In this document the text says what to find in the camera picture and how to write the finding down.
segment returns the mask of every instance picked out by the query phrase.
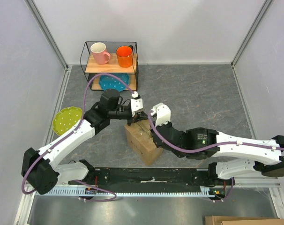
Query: shelf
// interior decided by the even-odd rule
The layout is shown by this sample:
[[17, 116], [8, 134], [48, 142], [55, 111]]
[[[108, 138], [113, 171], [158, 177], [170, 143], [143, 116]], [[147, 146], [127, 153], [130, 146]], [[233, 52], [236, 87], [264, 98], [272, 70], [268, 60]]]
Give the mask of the shelf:
[[[102, 88], [99, 85], [99, 78], [97, 77], [95, 78], [95, 80], [93, 81], [93, 84], [91, 86], [92, 90], [102, 90]], [[135, 74], [129, 74], [129, 87], [132, 90], [137, 90], [137, 83], [136, 83], [136, 75]]]
[[87, 74], [99, 74], [99, 73], [126, 73], [126, 74], [134, 74], [134, 68], [136, 70], [136, 65], [137, 65], [137, 54], [134, 54], [134, 59], [133, 59], [134, 67], [130, 66], [127, 68], [123, 68], [119, 66], [118, 60], [117, 60], [117, 55], [116, 53], [111, 53], [111, 59], [108, 63], [104, 65], [99, 65], [96, 63], [96, 61], [93, 58], [93, 55], [90, 54], [88, 63], [87, 63], [87, 68], [86, 68], [86, 73]]

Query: white wall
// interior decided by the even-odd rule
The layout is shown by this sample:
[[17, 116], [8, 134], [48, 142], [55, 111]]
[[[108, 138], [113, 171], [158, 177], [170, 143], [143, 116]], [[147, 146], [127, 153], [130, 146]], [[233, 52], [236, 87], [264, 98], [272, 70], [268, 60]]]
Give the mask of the white wall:
[[284, 0], [272, 3], [236, 70], [258, 138], [284, 135]]
[[45, 139], [63, 67], [23, 0], [0, 0], [0, 225], [21, 199], [24, 152]]
[[230, 62], [264, 0], [35, 0], [69, 64], [85, 41], [137, 41], [140, 63]]

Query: orange mug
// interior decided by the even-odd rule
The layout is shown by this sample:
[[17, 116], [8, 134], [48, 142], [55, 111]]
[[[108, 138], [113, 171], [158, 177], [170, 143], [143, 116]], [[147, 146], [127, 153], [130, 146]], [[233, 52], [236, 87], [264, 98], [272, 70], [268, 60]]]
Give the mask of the orange mug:
[[130, 67], [133, 64], [133, 46], [121, 46], [116, 51], [119, 66]]

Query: black metal frame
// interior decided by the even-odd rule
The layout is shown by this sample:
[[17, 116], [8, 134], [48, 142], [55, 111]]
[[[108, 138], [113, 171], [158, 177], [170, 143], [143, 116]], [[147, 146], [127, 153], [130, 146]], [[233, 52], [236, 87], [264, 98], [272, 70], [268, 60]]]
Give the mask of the black metal frame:
[[[136, 64], [136, 68], [134, 68], [134, 57], [133, 57], [132, 66], [133, 66], [133, 69], [134, 69], [134, 72], [135, 72], [135, 77], [136, 77], [136, 90], [138, 90], [139, 63], [138, 63], [137, 42], [135, 42], [135, 41], [86, 41], [83, 48], [82, 48], [82, 53], [81, 53], [81, 57], [80, 57], [80, 64], [81, 64], [82, 72], [84, 73], [84, 76], [85, 76], [87, 82], [89, 82], [92, 79], [92, 77], [94, 77], [96, 75], [96, 74], [87, 74], [86, 73], [89, 56], [91, 54], [90, 48], [88, 47], [88, 43], [96, 43], [96, 42], [102, 42], [104, 44], [106, 44], [106, 43], [120, 43], [120, 44], [121, 43], [131, 43], [133, 45], [133, 47], [134, 47], [133, 54], [135, 54], [135, 53], [137, 54], [137, 64]], [[87, 59], [86, 66], [83, 66], [82, 65], [82, 55], [84, 53], [85, 48], [88, 50], [89, 56], [88, 56], [88, 59]]]

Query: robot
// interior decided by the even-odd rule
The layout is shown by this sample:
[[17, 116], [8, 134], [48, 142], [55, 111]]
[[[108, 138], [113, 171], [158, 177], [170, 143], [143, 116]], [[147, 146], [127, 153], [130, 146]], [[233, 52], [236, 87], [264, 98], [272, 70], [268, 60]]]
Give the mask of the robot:
[[[64, 135], [38, 150], [29, 148], [25, 151], [22, 186], [28, 181], [43, 195], [56, 185], [76, 184], [74, 180], [93, 185], [95, 178], [98, 178], [98, 185], [112, 192], [186, 192], [200, 186], [234, 185], [235, 176], [253, 172], [269, 177], [284, 176], [284, 136], [253, 140], [201, 127], [178, 131], [171, 123], [168, 106], [163, 103], [155, 105], [148, 115], [143, 110], [143, 100], [137, 92], [125, 105], [121, 103], [118, 91], [106, 90], [100, 100], [84, 113], [82, 120]], [[126, 120], [131, 125], [144, 119], [150, 120], [155, 145], [171, 151], [177, 157], [201, 160], [230, 156], [238, 159], [212, 163], [207, 170], [95, 168], [84, 159], [60, 165], [65, 156], [109, 126], [111, 120]], [[154, 179], [158, 182], [147, 182]]]

